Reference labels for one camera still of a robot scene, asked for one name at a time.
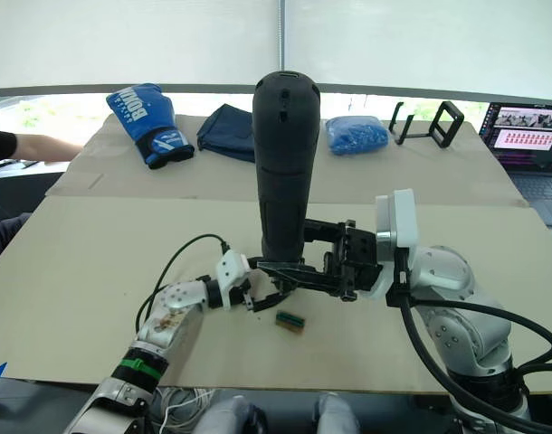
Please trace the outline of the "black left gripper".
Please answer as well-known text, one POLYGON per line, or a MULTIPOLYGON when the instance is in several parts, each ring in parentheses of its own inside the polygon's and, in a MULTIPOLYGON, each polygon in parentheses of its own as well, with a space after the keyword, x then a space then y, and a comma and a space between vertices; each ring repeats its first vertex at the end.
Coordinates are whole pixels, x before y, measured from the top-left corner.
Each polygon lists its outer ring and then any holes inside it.
POLYGON ((317 271, 302 263, 274 262, 262 257, 248 258, 245 255, 242 255, 242 261, 245 271, 240 290, 243 295, 243 303, 252 312, 261 312, 276 307, 290 295, 291 291, 297 288, 315 290, 330 295, 336 295, 340 289, 339 277, 317 271), (267 274, 279 291, 261 298, 253 297, 250 276, 255 269, 267 274))

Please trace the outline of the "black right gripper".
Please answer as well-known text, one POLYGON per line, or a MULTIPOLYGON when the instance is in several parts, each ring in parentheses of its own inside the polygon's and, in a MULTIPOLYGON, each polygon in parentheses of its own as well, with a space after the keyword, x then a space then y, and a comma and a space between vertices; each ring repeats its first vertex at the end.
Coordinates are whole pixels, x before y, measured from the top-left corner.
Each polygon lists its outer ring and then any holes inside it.
POLYGON ((333 249, 324 255, 324 271, 338 279, 334 297, 345 302, 356 301, 359 291, 370 294, 383 266, 376 259, 376 236, 356 228, 355 221, 324 222, 306 219, 305 242, 325 241, 333 249))

